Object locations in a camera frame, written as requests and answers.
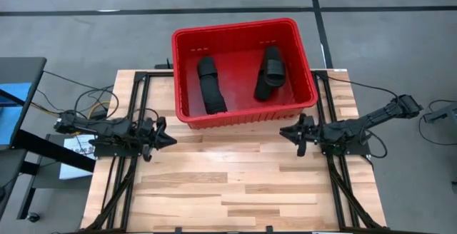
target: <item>wooden tabletop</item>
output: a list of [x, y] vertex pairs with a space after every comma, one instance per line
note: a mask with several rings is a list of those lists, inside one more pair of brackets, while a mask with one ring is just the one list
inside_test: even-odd
[[[114, 117], [128, 111], [134, 73], [117, 73], [114, 93], [119, 109]], [[348, 80], [347, 71], [328, 74]], [[351, 85], [333, 80], [330, 85], [338, 119], [357, 118]], [[111, 110], [115, 103], [112, 99]], [[127, 231], [262, 231], [267, 225], [283, 231], [338, 230], [326, 158], [312, 143], [299, 158], [297, 147], [278, 134], [280, 127], [297, 118], [191, 130], [175, 115], [171, 77], [152, 78], [147, 107], [167, 116], [166, 132], [178, 144], [154, 151], [149, 163], [139, 160]], [[304, 113], [317, 119], [316, 107]], [[385, 225], [371, 166], [360, 156], [346, 158], [354, 195], [375, 221]], [[100, 213], [110, 164], [111, 158], [97, 160], [82, 228]], [[346, 199], [341, 197], [346, 224], [351, 225]], [[123, 204], [121, 198], [115, 227], [120, 226]]]

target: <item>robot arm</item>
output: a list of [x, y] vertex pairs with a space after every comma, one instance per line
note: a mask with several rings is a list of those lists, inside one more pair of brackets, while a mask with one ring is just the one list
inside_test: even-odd
[[422, 109], [422, 106], [418, 105], [412, 96], [402, 95], [392, 99], [383, 108], [358, 119], [316, 125], [312, 116], [301, 114], [296, 124], [281, 128], [279, 134], [298, 145], [297, 156], [304, 156], [307, 141], [331, 145], [336, 150], [354, 141], [365, 143], [371, 135], [365, 136], [364, 130], [392, 118], [410, 119], [416, 117]]
[[58, 133], [95, 135], [89, 143], [95, 146], [95, 156], [140, 156], [149, 162], [152, 148], [161, 149], [176, 143], [165, 133], [166, 120], [147, 118], [134, 123], [126, 118], [94, 121], [78, 117], [74, 111], [65, 111], [54, 124]]

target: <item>desk leg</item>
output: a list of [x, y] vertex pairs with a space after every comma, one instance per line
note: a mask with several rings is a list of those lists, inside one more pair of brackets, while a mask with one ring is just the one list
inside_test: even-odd
[[95, 160], [77, 152], [56, 145], [43, 138], [23, 130], [18, 130], [14, 139], [14, 148], [23, 148], [32, 153], [39, 154], [55, 161], [65, 163], [91, 173], [94, 172]]
[[32, 169], [32, 171], [26, 170], [26, 171], [31, 172], [31, 173], [26, 173], [26, 174], [30, 174], [30, 175], [32, 175], [32, 177], [29, 182], [29, 186], [26, 189], [26, 195], [24, 196], [24, 199], [22, 200], [21, 207], [19, 208], [19, 212], [18, 212], [17, 218], [16, 218], [17, 220], [25, 220], [25, 219], [27, 219], [27, 215], [29, 214], [30, 205], [31, 205], [32, 200], [34, 199], [34, 195], [35, 195], [35, 191], [36, 191], [36, 189], [34, 187], [32, 187], [32, 185], [35, 181], [35, 175], [38, 173], [41, 159], [42, 159], [42, 157], [40, 156], [37, 163], [30, 163], [30, 162], [26, 162], [26, 161], [24, 161], [22, 163], [21, 172], [26, 173], [25, 171], [23, 171], [23, 169], [27, 169], [27, 168], [29, 170]]

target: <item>gray floor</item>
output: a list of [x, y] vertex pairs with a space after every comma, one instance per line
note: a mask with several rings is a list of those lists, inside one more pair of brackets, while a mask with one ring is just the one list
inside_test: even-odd
[[[320, 2], [322, 6], [457, 5], [457, 0]], [[311, 0], [0, 0], [0, 11], [311, 5]], [[0, 56], [45, 56], [48, 71], [106, 86], [120, 68], [153, 68], [171, 58], [170, 37], [176, 29], [276, 17], [297, 21], [311, 67], [323, 68], [313, 13], [0, 17]], [[333, 64], [347, 68], [353, 81], [409, 93], [424, 106], [434, 99], [457, 99], [457, 11], [324, 13], [323, 20]], [[45, 76], [39, 88], [59, 108], [72, 107], [84, 91], [52, 76]], [[390, 99], [382, 92], [353, 89], [360, 113]], [[39, 94], [34, 100], [47, 106]], [[52, 117], [30, 110], [24, 128], [44, 136], [52, 132], [53, 122]], [[455, 233], [457, 195], [450, 182], [457, 179], [457, 148], [425, 142], [417, 124], [418, 119], [396, 120], [374, 129], [389, 147], [387, 158], [374, 161], [387, 222], [399, 230]], [[454, 130], [446, 121], [424, 126], [429, 138], [444, 143], [456, 141]], [[376, 141], [371, 147], [380, 153]], [[73, 231], [81, 220], [87, 190], [40, 190], [32, 210], [43, 219], [32, 225], [15, 220], [27, 178], [21, 176], [16, 183], [0, 232]]]

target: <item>black desk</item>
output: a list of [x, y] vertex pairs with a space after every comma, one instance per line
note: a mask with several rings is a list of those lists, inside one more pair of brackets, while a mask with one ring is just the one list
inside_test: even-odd
[[[45, 58], [0, 58], [0, 83], [31, 83], [21, 115], [14, 127], [13, 136], [15, 136], [24, 121], [43, 74], [45, 64]], [[0, 202], [0, 217], [3, 215], [6, 203], [16, 182], [16, 177], [27, 154], [24, 149], [10, 148], [11, 144], [0, 144], [0, 186], [5, 185], [5, 183], [14, 178], [5, 187], [6, 197]]]
[[22, 110], [14, 126], [11, 141], [0, 144], [0, 188], [4, 188], [6, 193], [0, 201], [0, 218], [4, 213], [18, 174], [25, 173], [34, 176], [38, 173], [39, 164], [24, 161], [27, 151], [86, 171], [94, 170], [94, 160], [21, 130], [26, 112], [43, 75], [45, 63], [45, 58], [0, 58], [0, 83], [31, 84], [27, 97], [22, 103]]
[[[56, 145], [63, 146], [65, 138], [72, 138], [71, 135], [50, 135], [46, 136], [46, 140]], [[75, 178], [70, 180], [60, 180], [61, 163], [56, 163], [54, 159], [40, 156], [37, 164], [39, 169], [29, 182], [26, 189], [26, 194], [22, 200], [17, 219], [25, 219], [29, 214], [31, 202], [34, 198], [35, 191], [38, 188], [82, 188], [89, 189], [91, 186], [92, 176]]]

